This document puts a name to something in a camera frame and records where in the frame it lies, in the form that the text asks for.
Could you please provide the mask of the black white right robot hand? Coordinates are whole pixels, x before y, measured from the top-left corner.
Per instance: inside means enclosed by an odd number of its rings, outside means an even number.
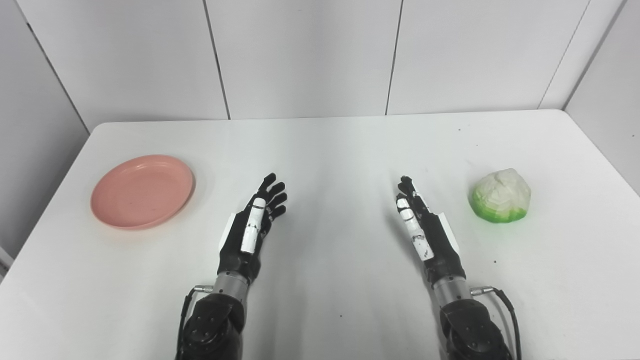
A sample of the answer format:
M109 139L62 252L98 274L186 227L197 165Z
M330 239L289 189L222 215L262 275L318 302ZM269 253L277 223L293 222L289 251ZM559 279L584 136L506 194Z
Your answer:
M403 175L397 185L397 212L402 219L423 271L432 289L442 280L466 280L466 272L458 252L447 235L438 214L431 212L414 186L413 179Z

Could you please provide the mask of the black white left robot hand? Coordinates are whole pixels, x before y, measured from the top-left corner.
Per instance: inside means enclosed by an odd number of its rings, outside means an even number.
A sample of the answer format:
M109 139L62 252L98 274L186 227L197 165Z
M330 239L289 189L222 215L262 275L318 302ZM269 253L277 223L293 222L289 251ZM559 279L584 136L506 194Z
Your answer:
M285 214L288 199L284 182L275 173L263 178L240 212L233 213L222 234L218 274L234 273L252 284L261 269L260 252L275 219Z

